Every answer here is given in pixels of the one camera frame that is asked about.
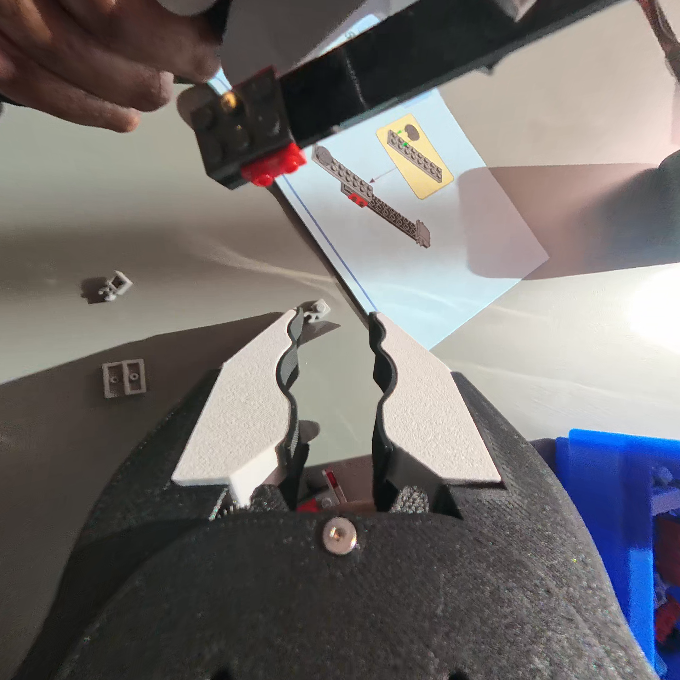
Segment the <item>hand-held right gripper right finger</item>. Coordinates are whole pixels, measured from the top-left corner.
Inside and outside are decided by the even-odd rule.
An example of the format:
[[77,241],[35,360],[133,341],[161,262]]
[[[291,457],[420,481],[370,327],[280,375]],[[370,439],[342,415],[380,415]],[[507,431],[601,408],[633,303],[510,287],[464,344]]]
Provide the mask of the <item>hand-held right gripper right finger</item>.
[[381,312],[369,316],[379,398],[371,441],[373,500],[387,511],[403,488],[446,506],[443,489],[501,489],[503,479],[448,366]]

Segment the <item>red brick sub-assembly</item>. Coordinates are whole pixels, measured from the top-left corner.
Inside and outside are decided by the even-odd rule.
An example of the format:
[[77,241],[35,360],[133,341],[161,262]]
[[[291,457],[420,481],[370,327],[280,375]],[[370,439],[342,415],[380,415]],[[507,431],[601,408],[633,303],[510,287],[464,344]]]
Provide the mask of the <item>red brick sub-assembly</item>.
[[297,513],[321,513],[347,502],[331,466],[322,467],[305,480],[305,490],[296,505]]

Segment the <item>person's left hand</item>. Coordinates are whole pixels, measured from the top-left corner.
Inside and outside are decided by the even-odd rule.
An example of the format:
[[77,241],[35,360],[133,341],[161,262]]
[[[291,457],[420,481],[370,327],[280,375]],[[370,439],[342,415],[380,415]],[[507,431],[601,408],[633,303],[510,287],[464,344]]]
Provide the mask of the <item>person's left hand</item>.
[[132,132],[177,78],[220,68],[231,2],[175,13],[166,1],[2,1],[1,104]]

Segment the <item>small grey plate brick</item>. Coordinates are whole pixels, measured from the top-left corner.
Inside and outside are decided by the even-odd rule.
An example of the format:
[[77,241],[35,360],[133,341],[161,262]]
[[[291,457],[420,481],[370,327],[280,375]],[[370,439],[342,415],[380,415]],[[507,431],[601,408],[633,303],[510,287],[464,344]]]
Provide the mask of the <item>small grey plate brick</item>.
[[106,362],[101,365],[104,398],[139,396],[147,392],[143,359]]

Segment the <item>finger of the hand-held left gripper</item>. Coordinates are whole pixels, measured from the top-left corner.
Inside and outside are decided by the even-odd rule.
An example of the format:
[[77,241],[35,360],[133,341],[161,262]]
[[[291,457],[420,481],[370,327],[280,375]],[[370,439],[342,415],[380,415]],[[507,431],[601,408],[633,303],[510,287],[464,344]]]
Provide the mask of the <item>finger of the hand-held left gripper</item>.
[[268,67],[285,74],[339,44],[357,24],[385,17],[385,1],[233,1],[222,72],[232,86]]

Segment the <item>grey desk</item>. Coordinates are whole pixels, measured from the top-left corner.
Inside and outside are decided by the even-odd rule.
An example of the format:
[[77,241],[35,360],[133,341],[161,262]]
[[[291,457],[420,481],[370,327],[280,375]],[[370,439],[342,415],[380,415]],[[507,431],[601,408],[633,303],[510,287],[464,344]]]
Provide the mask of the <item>grey desk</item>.
[[[523,435],[679,436],[679,254],[653,192],[677,91],[633,1],[442,90],[551,260],[435,347]],[[113,302],[80,296],[122,271]],[[216,187],[174,106],[131,135],[39,114],[1,121],[1,544],[70,543],[117,466],[205,371],[280,311],[325,298],[302,347],[311,460],[370,452],[368,333],[276,193]],[[101,365],[143,359],[147,392],[106,399]]]

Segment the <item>pile of loose toy bricks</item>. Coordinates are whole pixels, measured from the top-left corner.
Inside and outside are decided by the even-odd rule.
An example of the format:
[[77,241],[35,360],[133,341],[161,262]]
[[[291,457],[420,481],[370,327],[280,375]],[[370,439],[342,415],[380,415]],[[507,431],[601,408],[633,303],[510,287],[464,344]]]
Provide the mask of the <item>pile of loose toy bricks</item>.
[[658,647],[679,647],[679,477],[667,466],[651,473],[654,633]]

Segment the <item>small grey clip brick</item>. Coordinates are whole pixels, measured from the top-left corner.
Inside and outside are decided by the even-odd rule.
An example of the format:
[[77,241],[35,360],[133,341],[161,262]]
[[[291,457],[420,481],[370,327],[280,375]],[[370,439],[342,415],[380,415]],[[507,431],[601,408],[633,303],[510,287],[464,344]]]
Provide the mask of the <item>small grey clip brick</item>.
[[89,304],[113,302],[132,288],[132,281],[122,271],[112,276],[87,277],[80,283],[80,296]]

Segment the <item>long black brick beam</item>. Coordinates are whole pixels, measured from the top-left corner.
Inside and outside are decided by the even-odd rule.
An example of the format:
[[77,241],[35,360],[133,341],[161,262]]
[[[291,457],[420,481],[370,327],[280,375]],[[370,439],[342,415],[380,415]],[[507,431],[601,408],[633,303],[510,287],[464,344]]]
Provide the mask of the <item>long black brick beam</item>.
[[493,1],[417,1],[284,75],[268,67],[212,95],[191,113],[206,174],[270,186],[304,148],[614,4],[538,1],[515,21]]

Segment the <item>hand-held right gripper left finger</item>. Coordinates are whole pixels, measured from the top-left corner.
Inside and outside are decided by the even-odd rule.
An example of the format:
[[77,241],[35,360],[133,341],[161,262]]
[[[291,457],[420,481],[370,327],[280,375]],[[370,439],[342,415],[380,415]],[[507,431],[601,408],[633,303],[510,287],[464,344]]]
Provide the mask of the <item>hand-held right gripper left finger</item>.
[[238,507],[254,491],[284,479],[299,436],[290,387],[298,371],[301,308],[276,321],[220,368],[171,480],[219,486]]

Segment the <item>blue plastic bin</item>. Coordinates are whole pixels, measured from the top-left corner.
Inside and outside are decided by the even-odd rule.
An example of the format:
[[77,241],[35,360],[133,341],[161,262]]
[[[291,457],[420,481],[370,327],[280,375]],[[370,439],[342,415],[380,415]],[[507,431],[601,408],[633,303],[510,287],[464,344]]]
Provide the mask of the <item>blue plastic bin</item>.
[[571,430],[556,470],[596,544],[628,625],[661,679],[679,678],[679,648],[657,646],[651,473],[679,477],[679,441]]

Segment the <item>light blue instruction booklet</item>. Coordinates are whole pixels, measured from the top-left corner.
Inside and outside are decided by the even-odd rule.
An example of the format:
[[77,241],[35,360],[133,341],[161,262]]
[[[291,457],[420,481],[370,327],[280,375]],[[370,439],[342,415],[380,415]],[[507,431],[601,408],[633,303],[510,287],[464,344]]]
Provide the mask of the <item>light blue instruction booklet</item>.
[[549,258],[439,89],[304,154],[274,186],[362,312],[428,349]]

